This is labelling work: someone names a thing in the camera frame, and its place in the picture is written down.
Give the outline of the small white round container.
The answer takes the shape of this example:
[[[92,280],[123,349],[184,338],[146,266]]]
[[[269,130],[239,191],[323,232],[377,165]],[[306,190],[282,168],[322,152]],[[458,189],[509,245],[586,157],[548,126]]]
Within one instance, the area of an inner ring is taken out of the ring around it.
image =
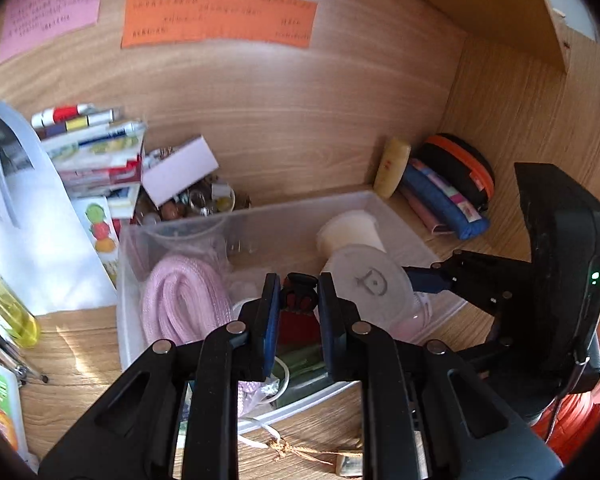
[[[323,271],[332,274],[337,295],[352,301],[363,321],[387,332],[401,311],[412,305],[414,290],[402,266],[373,247],[340,248]]]

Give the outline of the stone seal with orange cord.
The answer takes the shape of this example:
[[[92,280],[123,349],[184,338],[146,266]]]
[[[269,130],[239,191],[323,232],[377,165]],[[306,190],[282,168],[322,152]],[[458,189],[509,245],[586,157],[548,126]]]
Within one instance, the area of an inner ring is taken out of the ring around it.
[[[287,456],[296,456],[309,463],[320,464],[334,468],[334,474],[343,479],[363,478],[363,450],[318,450],[305,445],[292,444],[277,429],[253,419],[252,422],[259,429],[268,434],[265,441],[253,440],[238,434],[238,442],[258,448],[259,450],[270,450],[275,454],[275,460],[281,460]]]

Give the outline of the cream candle cup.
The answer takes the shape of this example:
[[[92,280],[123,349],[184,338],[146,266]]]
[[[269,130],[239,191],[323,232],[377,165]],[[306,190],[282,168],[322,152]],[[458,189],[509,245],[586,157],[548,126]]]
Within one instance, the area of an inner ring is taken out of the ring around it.
[[[349,210],[328,220],[316,234],[318,253],[329,258],[338,249],[364,245],[385,252],[377,219],[362,209]]]

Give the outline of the white drawstring pouch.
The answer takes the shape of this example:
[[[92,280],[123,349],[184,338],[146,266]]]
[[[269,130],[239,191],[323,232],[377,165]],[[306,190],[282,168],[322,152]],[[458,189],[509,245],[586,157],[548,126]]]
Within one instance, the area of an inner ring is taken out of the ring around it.
[[[275,364],[282,370],[282,376],[272,373],[264,382],[238,382],[237,414],[246,417],[260,405],[277,401],[287,390],[290,383],[290,370],[278,356]]]

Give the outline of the black hair claw clip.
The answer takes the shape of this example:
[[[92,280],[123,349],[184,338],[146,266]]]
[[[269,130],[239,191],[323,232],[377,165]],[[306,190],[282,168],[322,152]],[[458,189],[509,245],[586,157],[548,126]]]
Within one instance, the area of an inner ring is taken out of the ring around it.
[[[310,274],[291,272],[286,275],[280,290],[282,310],[312,313],[318,304],[317,278]]]

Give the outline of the red velvet pouch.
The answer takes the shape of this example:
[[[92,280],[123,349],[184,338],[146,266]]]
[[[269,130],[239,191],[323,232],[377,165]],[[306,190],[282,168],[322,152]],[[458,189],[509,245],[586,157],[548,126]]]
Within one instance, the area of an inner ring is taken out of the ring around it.
[[[321,329],[311,312],[282,311],[279,315],[277,344],[298,349],[321,342]]]

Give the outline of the blue pencil pouch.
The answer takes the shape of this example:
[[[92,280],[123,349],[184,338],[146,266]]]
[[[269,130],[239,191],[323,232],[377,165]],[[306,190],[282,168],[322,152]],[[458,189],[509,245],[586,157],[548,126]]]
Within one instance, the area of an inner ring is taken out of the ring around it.
[[[468,198],[418,159],[407,164],[401,191],[431,233],[471,240],[489,229],[489,219]]]

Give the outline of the black orange round case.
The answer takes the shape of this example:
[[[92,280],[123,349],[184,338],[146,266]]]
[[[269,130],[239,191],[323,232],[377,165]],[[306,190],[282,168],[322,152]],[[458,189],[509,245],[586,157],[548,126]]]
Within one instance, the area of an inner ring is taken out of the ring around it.
[[[408,169],[429,169],[485,214],[495,194],[494,171],[476,148],[459,136],[437,133],[416,148]]]

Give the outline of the metal pen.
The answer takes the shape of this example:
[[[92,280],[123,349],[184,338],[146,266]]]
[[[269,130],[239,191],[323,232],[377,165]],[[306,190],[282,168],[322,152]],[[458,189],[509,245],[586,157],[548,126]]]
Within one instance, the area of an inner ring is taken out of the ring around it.
[[[50,378],[28,362],[1,333],[0,363],[14,373],[22,384],[25,384],[29,379],[37,380],[42,384],[50,382]]]

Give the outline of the yellow small bottle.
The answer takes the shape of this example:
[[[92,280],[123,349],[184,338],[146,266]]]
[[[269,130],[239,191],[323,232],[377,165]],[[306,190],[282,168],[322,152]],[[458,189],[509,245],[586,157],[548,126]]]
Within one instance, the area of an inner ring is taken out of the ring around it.
[[[389,198],[399,186],[408,159],[411,145],[398,138],[390,138],[382,153],[373,185],[374,192],[384,200]]]

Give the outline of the orange label white tube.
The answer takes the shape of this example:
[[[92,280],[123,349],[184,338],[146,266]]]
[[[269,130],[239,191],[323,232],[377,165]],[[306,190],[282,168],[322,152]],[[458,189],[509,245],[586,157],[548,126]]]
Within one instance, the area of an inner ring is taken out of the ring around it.
[[[0,364],[0,431],[23,460],[28,460],[28,446],[21,411],[19,380]]]

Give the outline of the yellow spray bottle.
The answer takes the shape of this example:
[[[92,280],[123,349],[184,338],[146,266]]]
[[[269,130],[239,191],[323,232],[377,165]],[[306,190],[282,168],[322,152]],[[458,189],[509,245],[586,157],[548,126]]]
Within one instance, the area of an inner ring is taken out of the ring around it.
[[[38,321],[1,275],[0,326],[20,348],[30,349],[38,343]]]

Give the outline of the clear plastic storage bin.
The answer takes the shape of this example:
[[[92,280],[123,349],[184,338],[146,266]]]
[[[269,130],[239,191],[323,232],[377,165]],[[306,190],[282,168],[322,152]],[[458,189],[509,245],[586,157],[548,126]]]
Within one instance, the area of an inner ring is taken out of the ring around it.
[[[220,250],[172,252],[148,237],[146,229],[151,226],[129,226],[122,235],[118,274],[117,328],[121,364],[131,365],[158,339],[170,339],[176,344],[201,340],[207,333],[201,324],[205,314],[210,314],[218,325],[237,320],[244,304],[261,297],[265,278],[270,273],[279,277],[280,289],[291,272],[310,274],[318,281],[320,275],[326,273],[323,268],[329,259],[317,251],[318,230],[338,214],[357,209],[377,219],[385,253],[402,268],[426,268],[436,261],[434,253],[411,227],[368,191],[222,214],[227,218],[226,246]],[[463,307],[463,301],[450,292],[427,295],[432,307],[431,320],[417,342],[425,340]],[[280,308],[280,292],[278,305],[280,314],[285,311]],[[320,324],[318,304],[312,313]],[[276,342],[271,374],[282,376],[275,358],[294,350],[297,349],[279,347]],[[279,422],[313,408],[346,388],[344,382],[332,381],[331,386],[280,408],[275,402],[260,405],[239,419],[239,429],[256,428],[253,419]]]

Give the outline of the white ceramic bowl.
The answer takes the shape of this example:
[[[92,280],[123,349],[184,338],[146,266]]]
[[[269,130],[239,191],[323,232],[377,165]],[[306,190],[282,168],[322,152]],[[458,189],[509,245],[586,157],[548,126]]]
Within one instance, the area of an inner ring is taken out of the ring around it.
[[[162,222],[146,229],[148,237],[172,252],[205,252],[226,246],[227,218],[219,216],[190,217]]]

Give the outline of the white folded paper sheet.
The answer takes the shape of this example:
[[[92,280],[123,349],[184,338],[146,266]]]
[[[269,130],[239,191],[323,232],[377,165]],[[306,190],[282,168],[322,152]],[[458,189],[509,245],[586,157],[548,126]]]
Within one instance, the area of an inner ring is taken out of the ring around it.
[[[0,276],[35,315],[108,307],[117,300],[38,135],[2,101]]]

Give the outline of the fruit sticker sheet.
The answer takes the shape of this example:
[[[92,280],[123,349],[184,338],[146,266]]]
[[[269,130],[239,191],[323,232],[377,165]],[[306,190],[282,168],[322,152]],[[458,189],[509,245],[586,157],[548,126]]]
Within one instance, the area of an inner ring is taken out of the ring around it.
[[[106,198],[104,196],[74,198],[71,205],[111,283],[117,285],[119,240]]]

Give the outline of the small white box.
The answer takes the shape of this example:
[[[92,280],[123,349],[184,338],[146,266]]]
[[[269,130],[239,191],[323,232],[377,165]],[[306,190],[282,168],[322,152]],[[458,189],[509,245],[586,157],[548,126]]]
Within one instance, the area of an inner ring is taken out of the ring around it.
[[[181,145],[142,172],[142,187],[156,207],[219,168],[203,136]]]

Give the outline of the stack of booklets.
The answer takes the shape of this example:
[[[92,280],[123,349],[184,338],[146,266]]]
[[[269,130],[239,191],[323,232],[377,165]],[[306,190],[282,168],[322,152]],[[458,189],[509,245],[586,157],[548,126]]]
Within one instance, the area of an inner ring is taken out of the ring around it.
[[[46,108],[30,124],[70,198],[100,197],[110,214],[129,220],[140,195],[147,125],[118,108],[92,104]]]

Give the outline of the orange sticky note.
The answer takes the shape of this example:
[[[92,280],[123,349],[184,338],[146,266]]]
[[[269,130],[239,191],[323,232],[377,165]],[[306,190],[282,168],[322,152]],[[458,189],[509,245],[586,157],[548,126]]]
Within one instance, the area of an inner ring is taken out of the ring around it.
[[[230,39],[309,47],[310,0],[125,0],[123,49]]]

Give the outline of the pink sticky note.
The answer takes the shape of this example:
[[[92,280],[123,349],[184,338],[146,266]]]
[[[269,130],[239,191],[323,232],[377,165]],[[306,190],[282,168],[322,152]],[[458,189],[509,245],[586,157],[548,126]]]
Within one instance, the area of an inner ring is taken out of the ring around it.
[[[97,22],[100,0],[9,0],[0,41],[0,64],[45,41]]]

